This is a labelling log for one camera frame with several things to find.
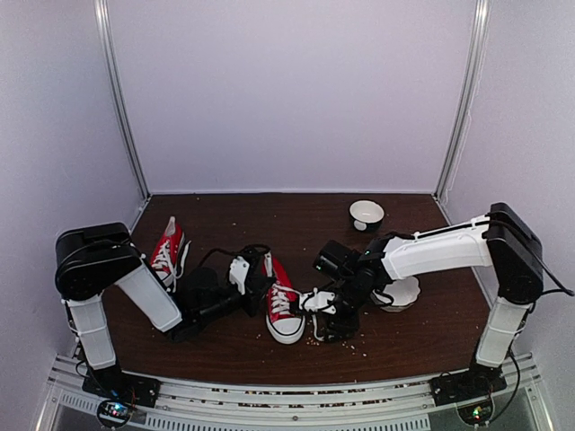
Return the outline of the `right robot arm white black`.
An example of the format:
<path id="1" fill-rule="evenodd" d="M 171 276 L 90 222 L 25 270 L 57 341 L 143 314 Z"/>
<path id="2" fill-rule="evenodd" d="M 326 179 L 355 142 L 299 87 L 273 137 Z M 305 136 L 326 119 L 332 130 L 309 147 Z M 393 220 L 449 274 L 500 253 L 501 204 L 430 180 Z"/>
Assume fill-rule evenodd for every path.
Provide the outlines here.
<path id="1" fill-rule="evenodd" d="M 341 380 L 452 374 L 481 395 L 540 299 L 571 295 L 544 264 L 536 234 L 508 205 L 424 233 L 375 233 L 364 249 L 331 241 L 314 268 L 328 277 L 301 301 L 314 337 L 358 353 Z"/>

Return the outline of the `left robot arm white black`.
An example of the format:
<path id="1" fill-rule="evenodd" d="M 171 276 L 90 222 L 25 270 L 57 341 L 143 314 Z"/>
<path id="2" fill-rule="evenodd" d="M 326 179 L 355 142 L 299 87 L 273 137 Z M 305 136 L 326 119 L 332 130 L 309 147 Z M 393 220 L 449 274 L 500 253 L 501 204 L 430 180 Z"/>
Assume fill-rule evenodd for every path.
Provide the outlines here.
<path id="1" fill-rule="evenodd" d="M 147 258 L 122 223 L 62 233 L 56 242 L 55 286 L 84 351 L 88 377 L 111 399 L 129 389 L 111 341 L 102 298 L 117 287 L 172 342 L 183 342 L 237 309 L 257 314 L 277 278 L 270 248 L 249 244 L 229 252 L 225 280 L 200 262 L 184 272 L 190 244 L 171 221 Z"/>

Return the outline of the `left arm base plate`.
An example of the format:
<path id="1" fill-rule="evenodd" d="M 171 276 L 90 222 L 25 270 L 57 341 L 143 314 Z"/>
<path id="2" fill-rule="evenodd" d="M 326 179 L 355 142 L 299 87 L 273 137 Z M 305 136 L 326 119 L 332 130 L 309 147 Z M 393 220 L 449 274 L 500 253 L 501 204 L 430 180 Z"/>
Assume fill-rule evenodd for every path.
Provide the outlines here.
<path id="1" fill-rule="evenodd" d="M 133 374 L 104 376 L 97 374 L 84 379 L 82 390 L 102 398 L 147 408 L 155 406 L 161 383 L 150 377 Z"/>

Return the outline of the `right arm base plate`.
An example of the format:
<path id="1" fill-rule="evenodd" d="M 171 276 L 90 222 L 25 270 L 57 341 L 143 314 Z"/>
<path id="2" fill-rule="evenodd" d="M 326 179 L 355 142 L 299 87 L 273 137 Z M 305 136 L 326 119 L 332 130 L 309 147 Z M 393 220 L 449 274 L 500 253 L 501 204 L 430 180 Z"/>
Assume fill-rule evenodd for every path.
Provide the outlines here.
<path id="1" fill-rule="evenodd" d="M 429 387 L 435 404 L 443 406 L 486 397 L 506 389 L 507 382 L 500 374 L 493 376 L 464 371 L 434 377 L 429 381 Z"/>

